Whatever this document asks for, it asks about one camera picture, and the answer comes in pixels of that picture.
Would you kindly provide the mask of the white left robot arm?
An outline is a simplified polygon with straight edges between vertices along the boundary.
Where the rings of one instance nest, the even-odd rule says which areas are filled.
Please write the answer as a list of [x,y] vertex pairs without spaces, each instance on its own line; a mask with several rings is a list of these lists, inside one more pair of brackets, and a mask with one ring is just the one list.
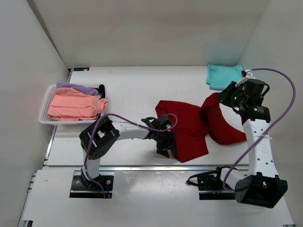
[[176,134],[172,131],[177,123],[178,117],[173,113],[143,118],[139,123],[113,113],[99,117],[79,135],[84,155],[82,184],[90,190],[103,189],[100,159],[119,140],[154,140],[157,154],[167,158],[170,153],[177,155]]

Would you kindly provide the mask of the red t-shirt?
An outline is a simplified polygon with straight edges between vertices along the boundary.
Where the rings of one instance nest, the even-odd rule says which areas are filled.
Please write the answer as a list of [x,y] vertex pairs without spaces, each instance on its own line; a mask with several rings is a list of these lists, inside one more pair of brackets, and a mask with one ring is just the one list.
[[160,100],[155,107],[158,117],[169,113],[177,116],[177,119],[173,116],[169,116],[169,119],[177,124],[172,131],[176,135],[178,152],[173,156],[179,162],[185,163],[207,155],[206,135],[220,145],[246,141],[245,133],[229,125],[223,117],[217,94],[206,98],[201,107],[168,100]]

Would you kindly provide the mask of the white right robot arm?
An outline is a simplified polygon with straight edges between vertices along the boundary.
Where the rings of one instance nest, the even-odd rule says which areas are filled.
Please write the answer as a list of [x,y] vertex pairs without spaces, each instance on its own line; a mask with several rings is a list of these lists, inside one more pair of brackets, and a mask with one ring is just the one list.
[[223,167],[212,177],[213,186],[234,194],[238,203],[272,209],[288,189],[287,182],[280,179],[273,160],[269,129],[270,111],[263,106],[269,85],[258,79],[248,79],[241,84],[231,82],[216,95],[218,101],[241,117],[248,149],[249,170],[242,175],[234,166]]

